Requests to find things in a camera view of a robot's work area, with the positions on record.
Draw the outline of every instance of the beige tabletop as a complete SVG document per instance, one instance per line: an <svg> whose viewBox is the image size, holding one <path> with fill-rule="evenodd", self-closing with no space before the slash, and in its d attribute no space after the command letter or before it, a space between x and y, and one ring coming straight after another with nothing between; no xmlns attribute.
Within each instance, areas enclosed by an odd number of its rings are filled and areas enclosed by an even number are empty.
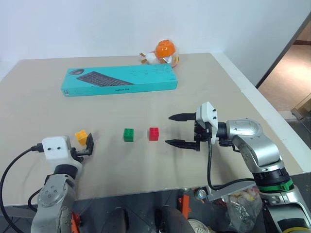
<svg viewBox="0 0 311 233"><path fill-rule="evenodd" d="M207 184L207 146L201 151L172 147L167 139L193 140L193 122L168 117L193 113L203 102L217 108L220 121L257 120L278 146L293 175L302 170L286 147L211 54L186 54L174 68L176 90L118 95L65 97L61 84L68 68L139 64L136 56L61 58L20 61L0 82L0 174L22 151L44 137L85 129L94 137L93 155L85 159L77 198L100 198ZM159 141L149 141L149 127L159 127ZM124 128L135 129L134 143L124 142ZM4 203L26 204L51 174L43 153L31 152L10 170ZM212 181L252 177L241 155L213 146Z"/></svg>

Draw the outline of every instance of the mouse image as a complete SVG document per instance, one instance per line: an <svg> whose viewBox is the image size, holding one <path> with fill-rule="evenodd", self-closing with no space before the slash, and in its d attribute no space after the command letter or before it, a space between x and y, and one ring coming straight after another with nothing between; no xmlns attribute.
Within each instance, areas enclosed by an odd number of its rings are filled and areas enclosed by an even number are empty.
<svg viewBox="0 0 311 233"><path fill-rule="evenodd" d="M79 74L82 74L83 72L84 72L84 69L75 69L69 74L79 75Z"/></svg>

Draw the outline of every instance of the plastic bag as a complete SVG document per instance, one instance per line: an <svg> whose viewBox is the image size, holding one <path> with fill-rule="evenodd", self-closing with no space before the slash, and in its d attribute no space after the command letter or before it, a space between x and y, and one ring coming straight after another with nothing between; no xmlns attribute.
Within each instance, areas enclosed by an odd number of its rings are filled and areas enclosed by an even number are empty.
<svg viewBox="0 0 311 233"><path fill-rule="evenodd" d="M231 194L223 198L223 201L227 203L230 228L240 233L253 229L262 208L257 187Z"/></svg>

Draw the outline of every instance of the red lego brick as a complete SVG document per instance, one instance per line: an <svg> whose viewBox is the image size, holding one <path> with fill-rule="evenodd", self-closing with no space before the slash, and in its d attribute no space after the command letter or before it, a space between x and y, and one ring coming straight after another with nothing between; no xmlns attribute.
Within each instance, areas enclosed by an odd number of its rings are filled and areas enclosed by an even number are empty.
<svg viewBox="0 0 311 233"><path fill-rule="evenodd" d="M149 141L157 141L159 139L159 128L149 129Z"/></svg>

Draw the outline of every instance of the teal box label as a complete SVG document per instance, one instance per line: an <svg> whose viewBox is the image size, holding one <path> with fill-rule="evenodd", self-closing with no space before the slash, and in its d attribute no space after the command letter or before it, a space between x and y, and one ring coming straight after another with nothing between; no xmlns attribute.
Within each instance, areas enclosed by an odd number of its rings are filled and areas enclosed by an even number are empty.
<svg viewBox="0 0 311 233"><path fill-rule="evenodd" d="M169 64L68 69L61 90L65 96L107 95L176 89Z"/></svg>

